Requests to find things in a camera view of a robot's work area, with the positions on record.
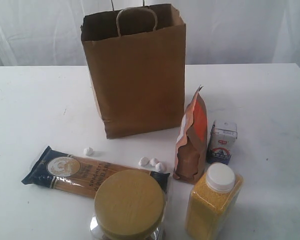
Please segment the yellow millet bottle white cap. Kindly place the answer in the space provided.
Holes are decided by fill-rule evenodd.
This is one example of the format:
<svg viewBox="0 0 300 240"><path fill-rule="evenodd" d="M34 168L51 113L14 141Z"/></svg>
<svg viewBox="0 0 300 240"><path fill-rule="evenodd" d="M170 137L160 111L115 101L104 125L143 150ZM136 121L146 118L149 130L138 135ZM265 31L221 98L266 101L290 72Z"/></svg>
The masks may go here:
<svg viewBox="0 0 300 240"><path fill-rule="evenodd" d="M194 240L215 240L236 203L243 177L215 162L190 192L185 230Z"/></svg>

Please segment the clear jar gold lid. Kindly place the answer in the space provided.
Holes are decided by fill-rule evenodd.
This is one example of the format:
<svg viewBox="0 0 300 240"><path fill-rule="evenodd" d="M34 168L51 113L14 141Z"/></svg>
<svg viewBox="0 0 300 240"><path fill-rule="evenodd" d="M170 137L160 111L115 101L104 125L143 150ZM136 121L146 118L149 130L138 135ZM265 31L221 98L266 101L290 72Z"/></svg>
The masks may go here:
<svg viewBox="0 0 300 240"><path fill-rule="evenodd" d="M94 198L95 240L163 240L168 173L128 169L108 177Z"/></svg>

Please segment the white curtain backdrop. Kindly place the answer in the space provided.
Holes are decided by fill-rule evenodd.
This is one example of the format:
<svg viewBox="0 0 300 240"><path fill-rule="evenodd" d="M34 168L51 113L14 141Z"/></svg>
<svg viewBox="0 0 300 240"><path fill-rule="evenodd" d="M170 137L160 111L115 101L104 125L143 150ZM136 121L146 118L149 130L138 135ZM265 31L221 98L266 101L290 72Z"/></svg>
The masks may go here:
<svg viewBox="0 0 300 240"><path fill-rule="evenodd" d="M140 0L0 0L0 66L84 65L86 15ZM296 63L300 0L174 0L188 64Z"/></svg>

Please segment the brown paper bag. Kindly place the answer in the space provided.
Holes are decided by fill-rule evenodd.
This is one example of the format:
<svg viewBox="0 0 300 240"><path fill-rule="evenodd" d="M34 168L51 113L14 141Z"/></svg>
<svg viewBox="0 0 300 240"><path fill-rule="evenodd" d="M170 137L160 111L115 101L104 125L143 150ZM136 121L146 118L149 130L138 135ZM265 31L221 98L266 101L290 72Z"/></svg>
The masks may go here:
<svg viewBox="0 0 300 240"><path fill-rule="evenodd" d="M81 43L107 138L180 125L185 104L186 24L173 5L86 15Z"/></svg>

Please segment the spaghetti packet navy blue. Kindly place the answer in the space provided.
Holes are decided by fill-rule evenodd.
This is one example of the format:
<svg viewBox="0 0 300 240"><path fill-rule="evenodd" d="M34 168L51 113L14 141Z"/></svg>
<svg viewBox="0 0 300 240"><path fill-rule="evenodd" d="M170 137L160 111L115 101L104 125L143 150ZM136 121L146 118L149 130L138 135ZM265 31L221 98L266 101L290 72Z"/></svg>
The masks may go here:
<svg viewBox="0 0 300 240"><path fill-rule="evenodd" d="M48 146L21 182L94 198L105 180L127 170L137 169L67 154Z"/></svg>

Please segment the brown orange coffee pouch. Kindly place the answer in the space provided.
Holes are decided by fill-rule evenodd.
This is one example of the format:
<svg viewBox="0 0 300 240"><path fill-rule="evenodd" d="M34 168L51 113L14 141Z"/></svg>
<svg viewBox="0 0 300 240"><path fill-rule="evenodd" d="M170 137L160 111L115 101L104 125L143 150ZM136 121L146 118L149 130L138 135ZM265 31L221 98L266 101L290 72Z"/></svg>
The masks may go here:
<svg viewBox="0 0 300 240"><path fill-rule="evenodd" d="M208 145L207 108L199 86L187 105L175 145L173 178L195 184L203 175Z"/></svg>

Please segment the white blue milk carton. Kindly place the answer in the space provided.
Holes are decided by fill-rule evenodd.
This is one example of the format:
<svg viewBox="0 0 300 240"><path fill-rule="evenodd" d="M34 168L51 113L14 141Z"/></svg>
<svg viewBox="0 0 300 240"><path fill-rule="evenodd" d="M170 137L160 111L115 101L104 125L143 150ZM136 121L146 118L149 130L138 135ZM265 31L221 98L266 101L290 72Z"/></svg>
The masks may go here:
<svg viewBox="0 0 300 240"><path fill-rule="evenodd" d="M228 165L232 157L232 147L237 138L236 123L216 119L210 131L206 161L209 164L219 162Z"/></svg>

